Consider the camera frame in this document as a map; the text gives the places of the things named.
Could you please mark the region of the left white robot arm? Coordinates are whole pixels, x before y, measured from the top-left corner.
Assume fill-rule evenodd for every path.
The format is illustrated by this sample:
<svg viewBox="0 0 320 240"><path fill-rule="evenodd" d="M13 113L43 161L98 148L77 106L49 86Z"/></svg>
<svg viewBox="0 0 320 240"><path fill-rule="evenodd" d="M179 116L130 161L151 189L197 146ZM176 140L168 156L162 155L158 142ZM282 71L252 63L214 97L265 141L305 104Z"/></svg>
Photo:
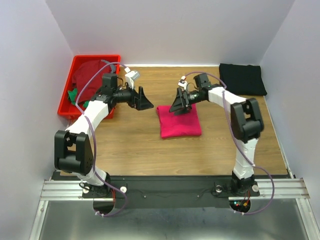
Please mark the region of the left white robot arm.
<svg viewBox="0 0 320 240"><path fill-rule="evenodd" d="M125 74L125 85L118 84L116 73L105 73L102 85L98 88L81 116L66 130L59 130L54 135L54 166L66 173L75 174L85 181L89 189L100 197L108 196L111 191L122 193L111 185L110 175L96 167L95 130L119 103L126 103L138 111L152 109L153 104L145 96L143 87L135 89L134 83L140 74L128 70Z"/></svg>

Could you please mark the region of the pink t shirt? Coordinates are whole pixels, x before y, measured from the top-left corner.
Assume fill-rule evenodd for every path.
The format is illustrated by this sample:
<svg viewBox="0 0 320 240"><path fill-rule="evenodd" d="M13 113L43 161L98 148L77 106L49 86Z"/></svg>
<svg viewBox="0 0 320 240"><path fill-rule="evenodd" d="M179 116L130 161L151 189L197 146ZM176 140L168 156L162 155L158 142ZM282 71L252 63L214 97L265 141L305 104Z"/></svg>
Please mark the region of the pink t shirt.
<svg viewBox="0 0 320 240"><path fill-rule="evenodd" d="M160 125L160 137L162 139L198 137L202 135L202 128L195 104L192 105L190 112L181 115L174 115L169 110L169 105L159 105L156 108Z"/></svg>

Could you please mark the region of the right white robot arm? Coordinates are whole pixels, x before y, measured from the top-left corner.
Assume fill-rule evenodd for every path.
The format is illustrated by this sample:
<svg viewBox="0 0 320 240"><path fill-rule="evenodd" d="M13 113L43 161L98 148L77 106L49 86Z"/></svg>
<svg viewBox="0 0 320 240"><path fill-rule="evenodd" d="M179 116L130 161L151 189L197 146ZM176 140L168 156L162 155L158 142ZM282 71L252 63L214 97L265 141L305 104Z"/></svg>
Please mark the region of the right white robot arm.
<svg viewBox="0 0 320 240"><path fill-rule="evenodd" d="M235 165L231 174L230 189L235 195L246 191L259 191L255 181L254 163L256 145L264 122L259 103L255 98L244 98L227 90L223 81L213 84L210 74L197 71L194 76L195 90L188 90L186 76L178 82L176 97L169 112L174 115L189 113L192 105L202 101L217 104L224 109L229 131L236 147Z"/></svg>

